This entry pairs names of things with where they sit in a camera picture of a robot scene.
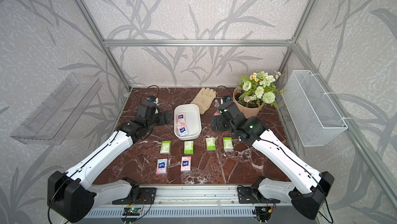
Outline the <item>pink tissue pack hidden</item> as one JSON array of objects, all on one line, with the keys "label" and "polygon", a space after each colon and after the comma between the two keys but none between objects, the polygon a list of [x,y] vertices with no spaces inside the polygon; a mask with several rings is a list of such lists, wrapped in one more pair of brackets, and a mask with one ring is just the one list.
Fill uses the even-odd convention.
[{"label": "pink tissue pack hidden", "polygon": [[184,137],[189,134],[186,124],[178,125],[177,130],[180,137]]}]

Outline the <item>green tissue pack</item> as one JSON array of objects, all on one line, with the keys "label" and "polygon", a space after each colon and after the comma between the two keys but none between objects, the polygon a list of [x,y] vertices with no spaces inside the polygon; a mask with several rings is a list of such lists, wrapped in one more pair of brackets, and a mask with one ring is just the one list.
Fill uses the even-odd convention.
[{"label": "green tissue pack", "polygon": [[170,154],[171,153],[171,141],[162,141],[160,154]]},{"label": "green tissue pack", "polygon": [[185,141],[184,142],[184,154],[189,155],[194,153],[194,142],[193,141]]},{"label": "green tissue pack", "polygon": [[206,149],[207,151],[216,150],[216,141],[214,137],[206,138]]},{"label": "green tissue pack", "polygon": [[233,150],[233,140],[231,137],[224,137],[223,138],[223,147],[225,151],[232,151]]}]

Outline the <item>pink blue Tempo pack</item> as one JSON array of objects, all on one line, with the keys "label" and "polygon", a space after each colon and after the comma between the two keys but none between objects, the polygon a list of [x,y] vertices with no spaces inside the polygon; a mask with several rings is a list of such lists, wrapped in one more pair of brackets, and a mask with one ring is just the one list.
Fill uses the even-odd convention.
[{"label": "pink blue Tempo pack", "polygon": [[168,160],[167,159],[158,159],[157,160],[157,167],[156,167],[156,174],[166,174],[168,168]]}]

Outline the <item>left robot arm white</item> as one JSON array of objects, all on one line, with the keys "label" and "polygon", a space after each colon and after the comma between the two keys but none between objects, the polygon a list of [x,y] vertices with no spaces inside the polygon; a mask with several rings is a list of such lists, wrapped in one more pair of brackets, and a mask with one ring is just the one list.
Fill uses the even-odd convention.
[{"label": "left robot arm white", "polygon": [[161,112],[156,102],[139,104],[132,120],[123,122],[95,151],[66,172],[55,171],[48,179],[47,206],[68,223],[82,220],[92,208],[116,200],[139,202],[139,183],[123,178],[94,185],[101,172],[121,153],[143,140],[156,126],[171,123],[171,111]]}]

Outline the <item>pink Tempo tissue pack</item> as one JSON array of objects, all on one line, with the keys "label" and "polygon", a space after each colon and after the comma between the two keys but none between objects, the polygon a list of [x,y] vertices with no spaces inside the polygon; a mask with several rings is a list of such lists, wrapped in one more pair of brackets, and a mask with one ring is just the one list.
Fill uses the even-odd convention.
[{"label": "pink Tempo tissue pack", "polygon": [[185,112],[180,112],[177,114],[177,123],[179,125],[183,125],[186,123],[186,114]]}]

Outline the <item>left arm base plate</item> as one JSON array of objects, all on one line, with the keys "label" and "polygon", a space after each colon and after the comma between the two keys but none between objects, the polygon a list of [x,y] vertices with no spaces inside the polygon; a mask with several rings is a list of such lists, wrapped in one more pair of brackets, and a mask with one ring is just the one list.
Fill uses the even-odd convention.
[{"label": "left arm base plate", "polygon": [[128,204],[148,204],[154,203],[156,198],[155,187],[143,187],[135,193],[130,193],[127,198],[112,201],[113,205],[128,205]]}]

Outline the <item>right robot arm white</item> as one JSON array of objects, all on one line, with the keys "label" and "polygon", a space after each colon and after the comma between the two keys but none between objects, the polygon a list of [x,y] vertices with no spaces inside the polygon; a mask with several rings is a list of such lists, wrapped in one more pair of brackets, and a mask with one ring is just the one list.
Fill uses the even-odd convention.
[{"label": "right robot arm white", "polygon": [[297,157],[257,117],[246,118],[232,101],[216,101],[218,115],[212,119],[213,128],[228,130],[239,141],[250,144],[269,158],[289,182],[259,177],[251,187],[239,193],[245,202],[291,204],[302,216],[314,220],[335,181],[327,171],[319,172]]}]

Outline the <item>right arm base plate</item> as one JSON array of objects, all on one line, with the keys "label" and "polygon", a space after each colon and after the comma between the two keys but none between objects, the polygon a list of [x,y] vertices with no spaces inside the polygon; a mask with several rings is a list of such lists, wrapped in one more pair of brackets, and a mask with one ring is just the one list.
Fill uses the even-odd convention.
[{"label": "right arm base plate", "polygon": [[238,202],[240,204],[255,204],[255,203],[280,203],[277,199],[267,199],[263,197],[257,189],[252,189],[250,186],[237,186]]}]

